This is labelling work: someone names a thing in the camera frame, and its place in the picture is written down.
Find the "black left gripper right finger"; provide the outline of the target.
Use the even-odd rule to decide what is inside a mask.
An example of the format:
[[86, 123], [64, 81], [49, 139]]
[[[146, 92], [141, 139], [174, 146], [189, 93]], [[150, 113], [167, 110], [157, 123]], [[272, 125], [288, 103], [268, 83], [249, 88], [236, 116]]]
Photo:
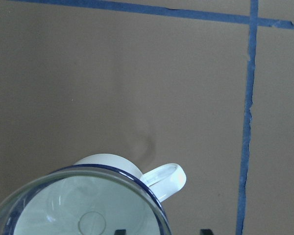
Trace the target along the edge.
[[200, 235], [213, 235], [213, 231], [211, 229], [201, 229]]

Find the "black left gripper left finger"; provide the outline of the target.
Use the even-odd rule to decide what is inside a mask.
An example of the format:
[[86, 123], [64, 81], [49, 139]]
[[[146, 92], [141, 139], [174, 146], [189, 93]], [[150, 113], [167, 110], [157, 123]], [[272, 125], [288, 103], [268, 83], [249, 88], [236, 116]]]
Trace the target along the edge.
[[115, 230], [114, 235], [125, 235], [125, 229]]

